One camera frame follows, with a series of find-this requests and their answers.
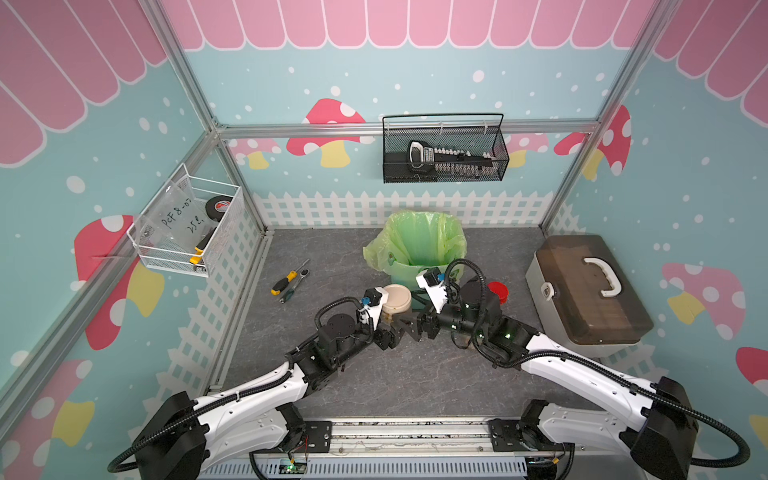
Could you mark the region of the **peanut jar red lid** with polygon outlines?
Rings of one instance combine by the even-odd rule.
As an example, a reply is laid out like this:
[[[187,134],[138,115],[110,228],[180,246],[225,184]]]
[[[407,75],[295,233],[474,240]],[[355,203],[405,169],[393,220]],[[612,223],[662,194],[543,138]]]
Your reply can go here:
[[[488,284],[489,290],[494,293],[498,298],[501,305],[504,305],[509,297],[508,287],[498,281],[493,281]]]

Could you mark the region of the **yellow black screwdriver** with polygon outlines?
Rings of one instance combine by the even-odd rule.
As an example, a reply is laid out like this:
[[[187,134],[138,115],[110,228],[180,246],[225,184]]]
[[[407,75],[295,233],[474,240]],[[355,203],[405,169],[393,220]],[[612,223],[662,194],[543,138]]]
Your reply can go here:
[[[273,287],[271,288],[271,294],[273,296],[280,295],[289,285],[290,283],[298,276],[299,272],[303,267],[305,267],[310,262],[309,259],[306,259],[301,265],[299,265],[296,269],[291,270],[287,275],[282,277],[280,280],[278,280]]]

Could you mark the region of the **socket wrench set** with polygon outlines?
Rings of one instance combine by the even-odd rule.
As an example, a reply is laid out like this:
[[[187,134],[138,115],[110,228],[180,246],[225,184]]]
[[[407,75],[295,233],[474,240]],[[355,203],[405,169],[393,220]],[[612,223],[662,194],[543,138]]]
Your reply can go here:
[[[433,147],[419,141],[409,143],[407,157],[411,172],[434,174],[439,178],[488,179],[496,176],[499,170],[497,161],[489,153],[476,156],[467,150]]]

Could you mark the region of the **green plastic bin liner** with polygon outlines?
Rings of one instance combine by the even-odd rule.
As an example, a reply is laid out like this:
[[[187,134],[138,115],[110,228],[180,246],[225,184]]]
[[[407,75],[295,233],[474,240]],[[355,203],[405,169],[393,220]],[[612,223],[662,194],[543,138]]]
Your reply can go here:
[[[467,239],[457,217],[440,212],[403,210],[387,219],[381,232],[363,248],[363,258],[369,267],[387,274],[386,263],[390,255],[411,265],[449,265],[464,258],[467,251]]]

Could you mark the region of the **black tape roll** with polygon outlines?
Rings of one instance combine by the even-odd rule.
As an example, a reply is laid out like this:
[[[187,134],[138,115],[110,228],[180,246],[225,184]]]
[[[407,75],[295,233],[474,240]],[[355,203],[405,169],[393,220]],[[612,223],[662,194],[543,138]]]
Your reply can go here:
[[[207,216],[215,222],[220,222],[229,209],[233,198],[228,195],[217,195],[206,201],[205,211]]]

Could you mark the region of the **brown lidded tool box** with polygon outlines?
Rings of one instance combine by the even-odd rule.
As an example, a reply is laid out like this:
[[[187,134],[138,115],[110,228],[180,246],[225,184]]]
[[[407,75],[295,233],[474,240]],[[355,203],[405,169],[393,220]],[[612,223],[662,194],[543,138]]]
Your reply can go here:
[[[589,358],[634,346],[653,321],[605,241],[557,235],[535,252],[526,281],[544,333]]]

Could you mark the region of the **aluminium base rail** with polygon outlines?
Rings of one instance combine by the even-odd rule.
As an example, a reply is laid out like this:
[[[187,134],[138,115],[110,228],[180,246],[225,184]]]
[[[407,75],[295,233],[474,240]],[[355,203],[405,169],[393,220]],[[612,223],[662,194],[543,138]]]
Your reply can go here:
[[[642,479],[617,453],[578,445],[529,451],[483,417],[337,418],[303,449],[243,454],[203,479]]]

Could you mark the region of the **green trash bin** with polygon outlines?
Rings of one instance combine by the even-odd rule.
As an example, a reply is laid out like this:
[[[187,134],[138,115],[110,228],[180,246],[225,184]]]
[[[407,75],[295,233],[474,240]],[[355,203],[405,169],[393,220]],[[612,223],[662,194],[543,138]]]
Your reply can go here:
[[[390,276],[392,284],[402,285],[409,290],[417,290],[419,289],[416,280],[418,274],[430,268],[438,268],[441,273],[444,273],[448,264],[424,263],[411,265],[400,262],[393,255],[390,255],[386,267],[386,273]]]

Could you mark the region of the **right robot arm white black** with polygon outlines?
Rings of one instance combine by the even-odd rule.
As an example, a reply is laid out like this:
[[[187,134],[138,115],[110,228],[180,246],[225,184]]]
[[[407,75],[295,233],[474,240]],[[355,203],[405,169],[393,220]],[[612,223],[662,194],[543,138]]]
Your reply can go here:
[[[500,312],[500,302],[481,269],[458,259],[445,269],[423,268],[416,276],[428,295],[417,332],[434,337],[441,330],[465,334],[492,367],[523,370],[578,394],[604,409],[617,423],[611,437],[620,452],[657,479],[685,479],[692,467],[724,469],[745,464],[748,443],[735,430],[692,408],[678,382],[656,382],[623,374],[579,355],[544,333]],[[729,438],[734,454],[697,458],[700,425]]]

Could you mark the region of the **clear wall bin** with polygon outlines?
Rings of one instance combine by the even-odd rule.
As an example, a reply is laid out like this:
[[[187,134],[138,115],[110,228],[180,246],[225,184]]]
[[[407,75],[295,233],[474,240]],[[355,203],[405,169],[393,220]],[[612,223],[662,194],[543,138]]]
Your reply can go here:
[[[220,222],[206,214],[206,201],[228,195],[233,201]],[[182,164],[165,182],[127,230],[127,236],[148,269],[208,278],[234,261],[246,237],[244,195],[237,185],[194,176]],[[214,233],[203,261],[189,262],[195,247]]]

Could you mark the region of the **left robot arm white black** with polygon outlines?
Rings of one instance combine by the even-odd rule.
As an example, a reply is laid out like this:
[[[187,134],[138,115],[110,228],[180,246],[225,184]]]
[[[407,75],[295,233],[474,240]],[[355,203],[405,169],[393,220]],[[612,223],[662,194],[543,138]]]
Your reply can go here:
[[[169,397],[131,446],[107,466],[110,473],[135,470],[143,479],[195,479],[243,453],[290,453],[305,440],[307,426],[297,401],[321,390],[354,356],[376,344],[395,345],[383,316],[409,309],[411,300],[391,300],[381,287],[363,298],[341,298],[315,316],[315,333],[289,351],[266,374],[217,394]]]

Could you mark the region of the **yellow utility knife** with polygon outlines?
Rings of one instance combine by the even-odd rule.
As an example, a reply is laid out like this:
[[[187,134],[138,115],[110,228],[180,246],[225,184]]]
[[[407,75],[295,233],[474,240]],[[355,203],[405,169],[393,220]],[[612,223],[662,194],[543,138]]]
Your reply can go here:
[[[210,230],[195,247],[194,255],[189,259],[189,262],[195,266],[199,265],[203,261],[203,253],[214,233],[214,230]]]

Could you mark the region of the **peanut jar beige lid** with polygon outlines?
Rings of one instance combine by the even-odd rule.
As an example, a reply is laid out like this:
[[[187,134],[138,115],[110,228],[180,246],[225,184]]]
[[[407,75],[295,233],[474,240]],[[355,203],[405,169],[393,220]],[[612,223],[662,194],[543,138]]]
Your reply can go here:
[[[390,284],[384,287],[387,301],[383,304],[381,320],[391,325],[396,316],[409,314],[412,310],[412,294],[404,285]]]

